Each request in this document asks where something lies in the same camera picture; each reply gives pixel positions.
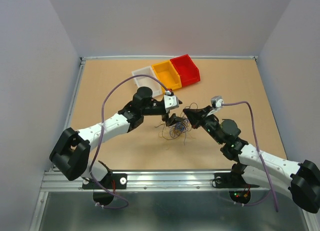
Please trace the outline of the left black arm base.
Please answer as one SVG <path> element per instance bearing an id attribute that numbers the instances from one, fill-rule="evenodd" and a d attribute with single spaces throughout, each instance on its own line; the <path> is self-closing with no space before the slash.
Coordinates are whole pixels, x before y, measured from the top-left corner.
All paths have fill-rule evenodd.
<path id="1" fill-rule="evenodd" d="M 96 190 L 100 189 L 100 186 L 96 184 L 92 178 L 81 177 L 82 189 L 84 190 Z M 128 175 L 124 172 L 112 172 L 108 173 L 99 183 L 108 190 L 125 190 L 127 188 Z"/>

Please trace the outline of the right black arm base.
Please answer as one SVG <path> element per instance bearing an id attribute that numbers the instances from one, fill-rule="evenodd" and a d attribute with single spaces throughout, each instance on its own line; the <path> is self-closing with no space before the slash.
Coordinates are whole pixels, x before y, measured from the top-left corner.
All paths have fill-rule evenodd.
<path id="1" fill-rule="evenodd" d="M 248 184 L 240 174 L 236 174 L 232 171 L 216 172 L 213 175 L 211 185 L 217 189 L 259 188 L 258 185 Z"/>

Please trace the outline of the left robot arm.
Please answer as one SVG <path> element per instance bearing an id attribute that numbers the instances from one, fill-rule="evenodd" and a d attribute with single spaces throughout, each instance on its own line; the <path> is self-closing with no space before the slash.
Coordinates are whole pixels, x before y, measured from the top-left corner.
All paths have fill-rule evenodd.
<path id="1" fill-rule="evenodd" d="M 170 111 L 178 108 L 182 101 L 171 91 L 166 91 L 162 100 L 152 97 L 149 87 L 140 87 L 121 110 L 110 118 L 87 128 L 74 130 L 69 127 L 60 135 L 49 160 L 73 181 L 79 177 L 94 180 L 100 188 L 111 184 L 112 171 L 97 159 L 90 159 L 90 152 L 98 149 L 104 142 L 129 133 L 140 126 L 145 116 L 161 116 L 168 126 L 180 122 L 180 118 Z"/>

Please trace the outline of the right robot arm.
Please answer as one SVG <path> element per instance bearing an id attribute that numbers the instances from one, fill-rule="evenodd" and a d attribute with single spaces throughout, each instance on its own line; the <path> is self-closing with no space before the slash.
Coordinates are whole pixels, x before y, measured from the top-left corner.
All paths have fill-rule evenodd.
<path id="1" fill-rule="evenodd" d="M 288 196 L 301 209 L 316 214 L 320 210 L 320 170 L 310 160 L 290 161 L 258 148 L 239 137 L 235 121 L 219 122 L 214 109 L 185 108 L 183 113 L 193 129 L 203 128 L 219 145 L 220 151 L 236 164 L 230 173 L 231 183 L 269 188 Z"/>

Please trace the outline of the red plastic bin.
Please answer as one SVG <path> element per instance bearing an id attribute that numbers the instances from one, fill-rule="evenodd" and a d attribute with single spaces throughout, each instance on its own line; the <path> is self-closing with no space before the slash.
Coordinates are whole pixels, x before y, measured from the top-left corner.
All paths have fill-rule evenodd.
<path id="1" fill-rule="evenodd" d="M 188 54 L 170 59 L 180 76 L 182 87 L 187 87 L 201 81 L 200 72 Z"/>

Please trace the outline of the yellow plastic bin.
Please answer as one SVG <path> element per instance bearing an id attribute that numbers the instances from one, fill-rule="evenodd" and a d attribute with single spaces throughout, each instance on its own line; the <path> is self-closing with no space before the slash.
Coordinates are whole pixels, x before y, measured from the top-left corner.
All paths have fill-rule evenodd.
<path id="1" fill-rule="evenodd" d="M 157 79 L 163 83 L 166 88 L 173 91 L 182 88 L 180 75 L 170 60 L 153 64 L 151 67 Z"/>

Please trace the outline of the white plastic bin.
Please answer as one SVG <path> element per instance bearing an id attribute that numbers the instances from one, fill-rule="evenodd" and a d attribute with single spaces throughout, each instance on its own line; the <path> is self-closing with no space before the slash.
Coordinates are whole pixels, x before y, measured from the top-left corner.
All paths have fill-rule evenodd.
<path id="1" fill-rule="evenodd" d="M 153 71 L 151 66 L 146 66 L 131 72 L 132 76 L 136 75 L 148 75 L 157 79 L 155 72 Z M 146 76 L 135 77 L 134 82 L 138 88 L 140 87 L 148 87 L 152 90 L 152 97 L 158 97 L 163 94 L 162 86 L 155 80 Z"/>

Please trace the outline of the metal front plate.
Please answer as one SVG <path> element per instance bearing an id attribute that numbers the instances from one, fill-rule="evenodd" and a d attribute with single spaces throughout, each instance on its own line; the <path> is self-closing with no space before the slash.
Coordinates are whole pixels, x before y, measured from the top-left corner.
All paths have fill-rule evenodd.
<path id="1" fill-rule="evenodd" d="M 125 193 L 129 206 L 96 207 L 90 192 L 50 192 L 33 231 L 317 231 L 318 216 L 279 195 L 254 206 L 234 204 L 227 191 Z"/>

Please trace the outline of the aluminium front rail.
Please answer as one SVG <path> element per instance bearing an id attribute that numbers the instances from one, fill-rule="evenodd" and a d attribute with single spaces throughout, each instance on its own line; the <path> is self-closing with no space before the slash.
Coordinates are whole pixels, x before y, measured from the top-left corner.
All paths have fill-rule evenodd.
<path id="1" fill-rule="evenodd" d="M 215 173 L 231 172 L 228 169 L 197 169 L 197 170 L 147 170 L 147 171 L 128 171 L 114 170 L 112 172 L 126 173 L 126 189 L 107 189 L 116 193 L 137 193 L 137 192 L 189 192 L 189 191 L 216 191 L 216 190 L 243 190 L 243 188 L 215 188 L 212 186 L 212 180 Z M 251 190 L 269 189 L 266 174 L 257 169 L 250 168 L 248 172 L 241 175 L 249 185 L 259 187 L 250 187 Z M 44 174 L 40 191 L 42 192 L 103 192 L 103 189 L 85 190 L 82 189 L 83 179 L 76 178 L 69 181 L 63 173 L 58 171 L 49 171 Z"/>

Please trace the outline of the aluminium rail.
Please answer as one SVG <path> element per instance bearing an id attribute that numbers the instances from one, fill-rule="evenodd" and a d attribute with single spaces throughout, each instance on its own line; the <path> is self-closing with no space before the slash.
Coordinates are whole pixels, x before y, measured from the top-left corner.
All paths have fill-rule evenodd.
<path id="1" fill-rule="evenodd" d="M 79 69 L 77 71 L 76 81 L 75 81 L 75 85 L 74 85 L 73 92 L 71 95 L 71 100 L 70 100 L 69 108 L 67 111 L 67 116 L 66 116 L 66 119 L 64 122 L 64 126 L 62 128 L 62 133 L 65 129 L 70 127 L 73 113 L 74 113 L 74 108 L 76 105 L 76 100 L 77 100 L 79 88 L 80 88 L 80 84 L 81 84 L 81 80 L 82 80 L 85 65 L 86 65 L 86 60 L 83 57 L 80 57 L 79 60 L 80 60 Z"/>
<path id="2" fill-rule="evenodd" d="M 231 172 L 228 169 L 197 169 L 197 170 L 147 170 L 147 171 L 128 171 L 114 170 L 112 172 L 126 173 L 126 189 L 107 189 L 116 193 L 137 193 L 137 192 L 189 192 L 189 191 L 216 191 L 216 190 L 243 190 L 243 188 L 215 188 L 212 186 L 212 180 L 215 173 Z M 266 174 L 257 169 L 250 168 L 248 172 L 241 175 L 249 185 L 259 187 L 250 187 L 251 190 L 269 189 Z M 103 192 L 103 189 L 85 190 L 82 189 L 83 179 L 76 178 L 69 181 L 63 173 L 58 171 L 49 171 L 44 174 L 40 191 L 42 192 Z"/>
<path id="3" fill-rule="evenodd" d="M 189 55 L 191 59 L 228 59 L 228 60 L 254 60 L 258 59 L 258 56 L 237 56 L 237 55 Z M 109 55 L 109 56 L 87 56 L 80 57 L 81 61 L 89 60 L 169 60 L 177 58 L 174 55 Z"/>

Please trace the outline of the aluminium back rail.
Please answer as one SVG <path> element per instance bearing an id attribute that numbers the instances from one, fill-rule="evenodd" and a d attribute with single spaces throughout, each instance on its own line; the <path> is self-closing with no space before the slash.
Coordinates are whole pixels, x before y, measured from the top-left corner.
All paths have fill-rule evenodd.
<path id="1" fill-rule="evenodd" d="M 191 59 L 228 59 L 228 60 L 254 60 L 258 59 L 258 56 L 237 56 L 237 55 L 189 55 Z M 174 55 L 109 55 L 109 56 L 87 56 L 80 57 L 81 61 L 89 60 L 169 60 L 177 58 Z"/>

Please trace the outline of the aluminium left rail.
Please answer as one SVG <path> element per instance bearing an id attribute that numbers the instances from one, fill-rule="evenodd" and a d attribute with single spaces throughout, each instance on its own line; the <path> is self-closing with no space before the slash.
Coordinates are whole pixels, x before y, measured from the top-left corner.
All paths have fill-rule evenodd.
<path id="1" fill-rule="evenodd" d="M 70 100 L 69 108 L 67 111 L 67 116 L 66 116 L 66 119 L 64 122 L 64 126 L 62 128 L 62 133 L 65 129 L 70 127 L 73 113 L 74 113 L 74 108 L 76 105 L 76 100 L 77 100 L 79 88 L 80 88 L 80 84 L 81 84 L 81 80 L 82 80 L 85 65 L 86 65 L 86 60 L 83 57 L 80 57 L 79 60 L 80 60 L 79 69 L 77 71 L 76 81 L 75 81 L 75 85 L 74 85 L 73 92 L 71 95 L 71 100 Z"/>

